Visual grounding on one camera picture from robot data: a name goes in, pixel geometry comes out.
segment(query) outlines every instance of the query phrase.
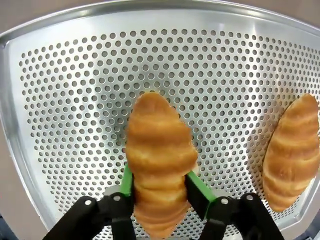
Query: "baking tray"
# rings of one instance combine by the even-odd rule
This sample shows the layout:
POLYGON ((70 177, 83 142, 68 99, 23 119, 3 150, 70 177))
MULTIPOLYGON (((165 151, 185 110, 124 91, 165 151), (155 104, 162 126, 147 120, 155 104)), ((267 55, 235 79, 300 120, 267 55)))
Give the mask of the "baking tray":
MULTIPOLYGON (((222 1, 108 1, 0 35, 2 125, 21 181, 50 229, 81 196, 118 185, 132 105, 165 96, 192 128, 199 176, 233 197, 256 192, 286 239, 319 210, 319 175, 284 212, 262 188, 268 141, 286 107, 319 101, 320 32, 222 1)), ((134 221, 138 237, 146 233, 134 221)), ((190 211, 172 237, 198 238, 190 211)), ((112 238, 106 227, 97 240, 112 238)), ((241 239, 229 226, 225 239, 241 239)))

